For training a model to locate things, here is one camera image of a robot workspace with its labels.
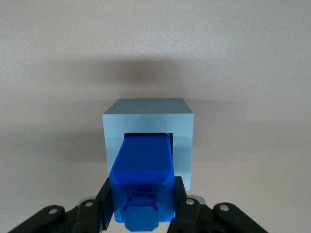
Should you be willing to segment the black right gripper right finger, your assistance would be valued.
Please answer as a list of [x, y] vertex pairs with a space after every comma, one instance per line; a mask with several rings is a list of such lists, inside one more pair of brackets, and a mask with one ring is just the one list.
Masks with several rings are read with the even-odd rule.
[[183, 179], [174, 178], [175, 218], [169, 233], [265, 233], [257, 222], [236, 205], [228, 202], [216, 204], [212, 209], [198, 198], [188, 197]]

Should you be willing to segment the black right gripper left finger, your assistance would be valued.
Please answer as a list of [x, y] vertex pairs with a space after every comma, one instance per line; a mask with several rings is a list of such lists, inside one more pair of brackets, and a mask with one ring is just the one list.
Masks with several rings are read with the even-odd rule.
[[101, 233], [108, 229], [114, 213], [110, 179], [97, 196], [66, 211], [59, 205], [44, 207], [18, 226], [12, 233]]

